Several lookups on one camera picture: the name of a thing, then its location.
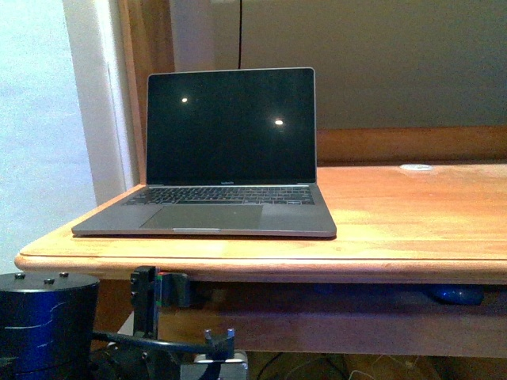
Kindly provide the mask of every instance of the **black metal bracket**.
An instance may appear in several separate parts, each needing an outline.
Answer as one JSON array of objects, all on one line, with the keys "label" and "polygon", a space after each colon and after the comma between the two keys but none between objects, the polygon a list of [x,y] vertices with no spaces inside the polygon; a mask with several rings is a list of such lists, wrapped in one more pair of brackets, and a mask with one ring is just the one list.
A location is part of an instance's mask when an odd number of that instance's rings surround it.
[{"label": "black metal bracket", "polygon": [[192,290],[185,273],[160,272],[156,267],[137,267],[130,275],[134,306],[134,336],[157,339],[158,308],[189,307]]},{"label": "black metal bracket", "polygon": [[137,267],[130,275],[134,306],[134,336],[157,339],[158,311],[154,303],[156,267]]}]

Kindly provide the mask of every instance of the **laptop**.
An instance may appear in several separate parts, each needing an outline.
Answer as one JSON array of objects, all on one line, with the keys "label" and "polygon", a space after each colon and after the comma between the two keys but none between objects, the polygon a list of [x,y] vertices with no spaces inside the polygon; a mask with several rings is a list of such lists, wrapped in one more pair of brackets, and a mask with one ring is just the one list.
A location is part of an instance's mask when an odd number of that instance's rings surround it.
[{"label": "laptop", "polygon": [[153,74],[147,93],[147,185],[74,235],[336,236],[313,69]]}]

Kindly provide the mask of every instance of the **black cable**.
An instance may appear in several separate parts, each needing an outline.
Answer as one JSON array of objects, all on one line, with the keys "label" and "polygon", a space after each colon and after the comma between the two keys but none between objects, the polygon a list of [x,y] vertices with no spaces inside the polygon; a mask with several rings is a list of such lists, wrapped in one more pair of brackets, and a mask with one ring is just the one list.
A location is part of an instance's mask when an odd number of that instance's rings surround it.
[{"label": "black cable", "polygon": [[243,45],[243,0],[239,0],[238,70],[241,69],[242,45]]},{"label": "black cable", "polygon": [[222,363],[213,362],[209,363],[206,367],[206,370],[199,378],[199,380],[216,380],[220,376],[220,369],[222,368]]},{"label": "black cable", "polygon": [[345,372],[339,366],[337,366],[335,363],[333,363],[333,360],[331,360],[331,358],[329,356],[326,356],[326,354],[322,354],[322,355],[325,356],[326,363],[328,363],[337,373],[339,373],[340,376],[342,376],[344,379],[349,378],[349,376],[347,376],[345,374]]},{"label": "black cable", "polygon": [[140,348],[153,348],[164,352],[188,352],[192,354],[213,354],[214,348],[208,345],[187,344],[165,342],[164,340],[153,340],[146,338],[138,338],[137,336],[129,336],[106,331],[93,331],[93,339],[104,342],[116,342],[119,344],[129,344]]},{"label": "black cable", "polygon": [[268,369],[268,367],[273,364],[278,358],[280,358],[283,355],[283,352],[278,352],[276,355],[274,355],[259,371],[259,374],[257,375],[257,380],[261,380],[262,374],[264,374],[264,371]]}]

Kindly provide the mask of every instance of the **blue mouse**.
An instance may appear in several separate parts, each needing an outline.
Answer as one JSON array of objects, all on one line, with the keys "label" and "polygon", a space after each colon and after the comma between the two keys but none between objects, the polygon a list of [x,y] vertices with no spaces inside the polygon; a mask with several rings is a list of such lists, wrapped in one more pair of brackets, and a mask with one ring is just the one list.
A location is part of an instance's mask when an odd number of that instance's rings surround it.
[{"label": "blue mouse", "polygon": [[454,305],[480,305],[484,299],[480,285],[434,285],[430,294],[439,301]]}]

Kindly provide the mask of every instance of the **laptop screen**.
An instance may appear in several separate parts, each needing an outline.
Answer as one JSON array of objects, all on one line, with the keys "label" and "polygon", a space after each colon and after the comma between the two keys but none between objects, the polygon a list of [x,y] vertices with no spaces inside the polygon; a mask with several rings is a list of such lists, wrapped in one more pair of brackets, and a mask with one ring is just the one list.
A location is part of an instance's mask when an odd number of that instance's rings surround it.
[{"label": "laptop screen", "polygon": [[315,182],[311,68],[154,74],[147,183]]}]

